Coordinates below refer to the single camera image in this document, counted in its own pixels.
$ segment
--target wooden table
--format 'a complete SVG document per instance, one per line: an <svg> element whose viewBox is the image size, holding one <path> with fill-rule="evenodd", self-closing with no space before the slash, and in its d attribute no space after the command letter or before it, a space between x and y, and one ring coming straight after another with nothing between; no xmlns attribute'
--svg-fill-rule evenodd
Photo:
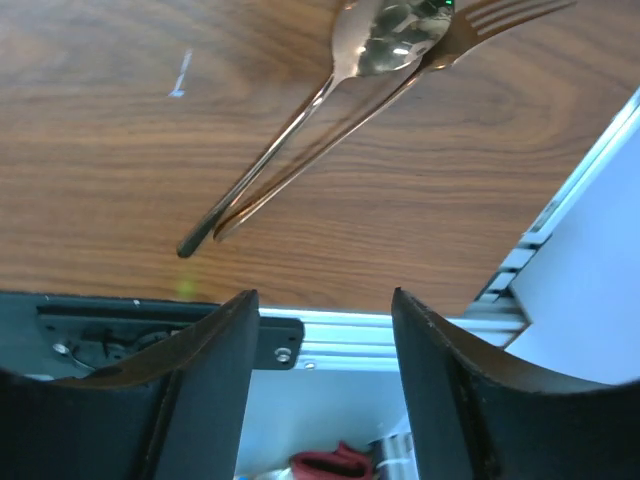
<svg viewBox="0 0 640 480"><path fill-rule="evenodd" d="M1 0L0 289L388 311L401 285L461 313L637 87L640 2L494 40L178 259L328 73L339 4ZM389 81L345 84L278 168Z"/></svg>

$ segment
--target spoon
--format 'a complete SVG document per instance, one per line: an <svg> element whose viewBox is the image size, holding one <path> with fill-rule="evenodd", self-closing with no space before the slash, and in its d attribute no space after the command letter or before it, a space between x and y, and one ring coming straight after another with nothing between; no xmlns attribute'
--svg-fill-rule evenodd
<svg viewBox="0 0 640 480"><path fill-rule="evenodd" d="M188 258L235 205L286 141L348 78L399 70L433 47L451 25L453 0L350 0L333 28L333 71L320 90L286 126L258 160L178 245Z"/></svg>
<svg viewBox="0 0 640 480"><path fill-rule="evenodd" d="M577 0L481 0L458 10L453 16L451 27L446 35L438 45L423 55L418 67L401 85L378 105L337 134L324 147L301 162L295 169L228 215L214 230L214 240L221 242L231 235L340 142L393 105L402 95L413 88L423 75L452 67L469 52L494 36L537 18L574 6L576 2Z"/></svg>

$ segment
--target fork handle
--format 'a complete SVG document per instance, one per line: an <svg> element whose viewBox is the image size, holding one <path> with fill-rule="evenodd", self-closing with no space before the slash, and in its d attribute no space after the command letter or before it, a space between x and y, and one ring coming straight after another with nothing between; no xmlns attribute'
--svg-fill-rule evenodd
<svg viewBox="0 0 640 480"><path fill-rule="evenodd" d="M358 120L356 120L351 126L345 128L339 134L337 134L333 140L319 150L315 155L312 155L306 159L301 165L289 172L278 182L273 184L265 193L257 198L254 198L250 202L242 206L236 213L232 214L222 224L216 228L213 238L218 241L222 241L233 233L240 225L251 218L258 210L264 207L273 197L280 193L287 185L293 182L296 178L306 172L311 166L318 162L322 157L329 153L336 145L341 143L345 138L351 135L353 132L362 127L372 118L382 113L393 103L396 102L404 93L406 93L411 87L415 85L418 79L428 71L433 69L422 69L418 67L407 79L396 88L387 98L385 98L378 105L368 110Z"/></svg>
<svg viewBox="0 0 640 480"><path fill-rule="evenodd" d="M291 120L280 135L267 147L262 155L255 163L238 179L233 187L215 204L215 206L207 212L207 214L196 224L196 226L187 234L187 236L178 245L177 254L180 258L189 258L195 253L202 244L209 232L213 230L224 213L233 205L235 205L247 188L255 182L260 173L266 168L271 159L280 151L284 144L289 140L302 125L315 113L315 111L324 103L331 92L343 80L332 73L325 81L320 90L313 96L311 100L302 108L300 113Z"/></svg>

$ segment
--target screw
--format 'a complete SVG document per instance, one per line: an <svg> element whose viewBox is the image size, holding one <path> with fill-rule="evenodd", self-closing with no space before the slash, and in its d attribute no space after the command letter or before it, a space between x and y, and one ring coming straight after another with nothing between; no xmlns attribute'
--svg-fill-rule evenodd
<svg viewBox="0 0 640 480"><path fill-rule="evenodd" d="M54 343L53 350L60 355L69 355L69 352L71 351L64 343Z"/></svg>
<svg viewBox="0 0 640 480"><path fill-rule="evenodd" d="M289 348L277 348L275 354L276 360L278 360L280 363L287 363L289 360L291 360L291 350Z"/></svg>

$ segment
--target black bracket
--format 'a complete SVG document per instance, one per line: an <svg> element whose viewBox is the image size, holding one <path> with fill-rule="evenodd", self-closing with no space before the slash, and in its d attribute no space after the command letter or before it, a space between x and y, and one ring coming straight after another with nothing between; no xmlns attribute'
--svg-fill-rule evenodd
<svg viewBox="0 0 640 480"><path fill-rule="evenodd" d="M192 325L217 306L47 296L36 321L52 355L88 372L108 367ZM262 317L254 369L289 370L304 338L299 319Z"/></svg>

